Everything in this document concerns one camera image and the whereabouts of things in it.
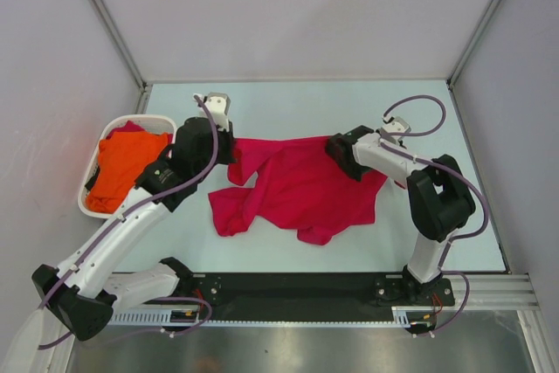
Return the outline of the crimson red t-shirt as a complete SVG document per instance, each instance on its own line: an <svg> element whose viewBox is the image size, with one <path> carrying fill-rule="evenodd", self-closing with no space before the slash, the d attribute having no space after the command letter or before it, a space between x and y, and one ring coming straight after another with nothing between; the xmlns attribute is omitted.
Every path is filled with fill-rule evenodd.
<svg viewBox="0 0 559 373"><path fill-rule="evenodd" d="M349 178L326 145L324 136L238 139L227 170L232 186L209 194L217 234L244 233L261 217L296 231L301 242L326 245L351 226L374 224L387 177L372 170L359 181Z"/></svg>

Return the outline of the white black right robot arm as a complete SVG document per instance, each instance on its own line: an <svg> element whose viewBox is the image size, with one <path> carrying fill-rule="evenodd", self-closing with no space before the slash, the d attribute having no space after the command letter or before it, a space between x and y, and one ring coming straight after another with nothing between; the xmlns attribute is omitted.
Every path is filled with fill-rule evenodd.
<svg viewBox="0 0 559 373"><path fill-rule="evenodd" d="M450 155L434 160L413 155L404 146L411 133L401 125L373 130L359 126L327 140L326 152L351 179L377 171L407 190L411 220L418 231L408 264L403 293L413 304L423 304L442 278L442 265L451 236L462 228L476 207L472 194Z"/></svg>

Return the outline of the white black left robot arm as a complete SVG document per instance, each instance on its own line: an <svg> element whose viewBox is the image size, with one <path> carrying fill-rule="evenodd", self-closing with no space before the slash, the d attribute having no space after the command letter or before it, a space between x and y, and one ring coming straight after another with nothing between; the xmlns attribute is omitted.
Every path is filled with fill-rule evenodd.
<svg viewBox="0 0 559 373"><path fill-rule="evenodd" d="M119 309L193 292L188 268L173 257L132 273L111 289L114 269L141 238L174 212L218 164L233 161L233 125L223 114L191 117L176 139L135 179L122 204L92 237L57 266L41 265L31 279L48 309L80 341L96 336Z"/></svg>

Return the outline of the white plastic laundry basket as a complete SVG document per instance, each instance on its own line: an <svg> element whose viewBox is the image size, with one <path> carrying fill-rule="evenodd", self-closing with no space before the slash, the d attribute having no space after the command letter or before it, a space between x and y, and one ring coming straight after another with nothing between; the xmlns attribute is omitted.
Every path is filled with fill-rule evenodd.
<svg viewBox="0 0 559 373"><path fill-rule="evenodd" d="M108 123L94 148L78 194L78 206L93 218L108 218L121 205L145 167L175 140L168 117L130 114Z"/></svg>

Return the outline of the dark red shirt in basket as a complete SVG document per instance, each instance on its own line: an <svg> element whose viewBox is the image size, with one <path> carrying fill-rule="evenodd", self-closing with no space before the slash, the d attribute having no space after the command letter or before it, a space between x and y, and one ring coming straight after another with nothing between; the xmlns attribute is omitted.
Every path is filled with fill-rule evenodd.
<svg viewBox="0 0 559 373"><path fill-rule="evenodd" d="M106 140L110 140L117 133L135 133L142 131L144 131L144 128L142 126L132 121L127 121L123 126L113 128L106 136Z"/></svg>

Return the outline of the orange t-shirt in basket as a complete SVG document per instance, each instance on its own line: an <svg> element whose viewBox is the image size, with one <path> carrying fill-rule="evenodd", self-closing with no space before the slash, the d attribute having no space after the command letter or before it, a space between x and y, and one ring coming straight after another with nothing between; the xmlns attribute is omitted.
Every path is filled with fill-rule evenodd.
<svg viewBox="0 0 559 373"><path fill-rule="evenodd" d="M86 196L86 207L99 213L115 212L135 186L136 178L157 159L171 138L171 133L142 131L117 133L110 140L101 140L100 175Z"/></svg>

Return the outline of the black garment in basket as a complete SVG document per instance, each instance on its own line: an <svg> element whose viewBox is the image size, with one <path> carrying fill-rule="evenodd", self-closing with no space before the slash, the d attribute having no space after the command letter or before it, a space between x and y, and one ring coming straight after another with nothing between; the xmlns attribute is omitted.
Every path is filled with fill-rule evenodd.
<svg viewBox="0 0 559 373"><path fill-rule="evenodd" d="M97 182L97 179L98 179L99 175L100 175L100 167L97 166L94 173L92 174L92 176L88 179L88 181L84 185L84 188L87 191L91 191L93 189L95 183Z"/></svg>

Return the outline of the aluminium corner post right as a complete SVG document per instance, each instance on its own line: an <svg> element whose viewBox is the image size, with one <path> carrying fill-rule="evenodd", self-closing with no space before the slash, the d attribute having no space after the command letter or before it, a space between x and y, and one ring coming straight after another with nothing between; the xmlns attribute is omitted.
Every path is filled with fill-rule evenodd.
<svg viewBox="0 0 559 373"><path fill-rule="evenodd" d="M476 49L479 47L484 34L487 32L490 24L493 22L503 2L504 0L488 0L487 5L482 11L480 18L478 19L473 29L473 33L466 41L464 49L460 53L455 65L452 67L452 70L449 73L448 78L446 79L446 85L450 90L455 87L461 74L466 69L471 57L475 53Z"/></svg>

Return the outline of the aluminium corner post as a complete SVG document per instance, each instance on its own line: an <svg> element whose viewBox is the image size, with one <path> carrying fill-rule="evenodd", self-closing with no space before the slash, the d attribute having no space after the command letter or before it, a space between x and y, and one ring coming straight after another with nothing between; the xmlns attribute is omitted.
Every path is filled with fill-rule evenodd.
<svg viewBox="0 0 559 373"><path fill-rule="evenodd" d="M147 83L141 76L138 65L135 63L133 55L128 48L125 38L122 36L112 13L107 7L105 0L88 0L92 6L95 14L101 22L104 30L106 31L109 40L114 46L117 54L119 55L123 65L128 71L129 76L135 83L136 87L142 92Z"/></svg>
<svg viewBox="0 0 559 373"><path fill-rule="evenodd" d="M461 74L466 69L471 57L475 53L476 49L479 47L484 34L487 32L490 24L493 22L503 2L504 0L488 0L487 5L482 11L480 18L478 19L473 29L473 33L466 41L464 49L460 53L455 65L452 67L452 70L449 73L448 78L446 79L446 85L450 90L455 87Z"/></svg>

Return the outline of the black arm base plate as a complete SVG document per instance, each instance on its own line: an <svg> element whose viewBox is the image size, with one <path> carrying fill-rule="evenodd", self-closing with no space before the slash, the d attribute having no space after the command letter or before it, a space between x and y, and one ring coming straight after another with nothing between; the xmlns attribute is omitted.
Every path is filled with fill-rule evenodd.
<svg viewBox="0 0 559 373"><path fill-rule="evenodd" d="M415 286L400 273L198 273L175 296L201 297L213 321L389 321L394 307L451 308L451 282Z"/></svg>

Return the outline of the aluminium frame rail front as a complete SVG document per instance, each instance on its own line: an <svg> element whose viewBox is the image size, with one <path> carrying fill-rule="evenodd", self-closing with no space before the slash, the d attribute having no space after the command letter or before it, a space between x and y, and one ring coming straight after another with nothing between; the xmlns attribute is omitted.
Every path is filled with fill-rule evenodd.
<svg viewBox="0 0 559 373"><path fill-rule="evenodd" d="M115 275L110 281L116 286L115 293L123 293L123 301L116 304L118 313L146 305L171 304L178 301L180 296L174 293L169 298L158 295L162 287L157 286L155 279L148 280L144 289L134 290L125 287L126 275ZM534 310L539 307L530 279L526 275L513 274L460 274L446 273L441 279L451 282L455 304L466 303L469 310Z"/></svg>

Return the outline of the aluminium corner post left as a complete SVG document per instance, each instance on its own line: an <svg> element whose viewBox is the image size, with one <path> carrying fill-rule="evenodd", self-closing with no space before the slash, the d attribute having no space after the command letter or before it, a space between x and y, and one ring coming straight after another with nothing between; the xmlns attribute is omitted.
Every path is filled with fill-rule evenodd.
<svg viewBox="0 0 559 373"><path fill-rule="evenodd" d="M92 6L95 14L101 22L104 30L106 31L109 40L114 46L117 54L119 55L123 65L128 71L129 76L135 83L136 87L142 92L147 83L141 76L138 65L135 63L133 55L128 48L125 38L122 36L112 13L107 7L105 0L88 0Z"/></svg>

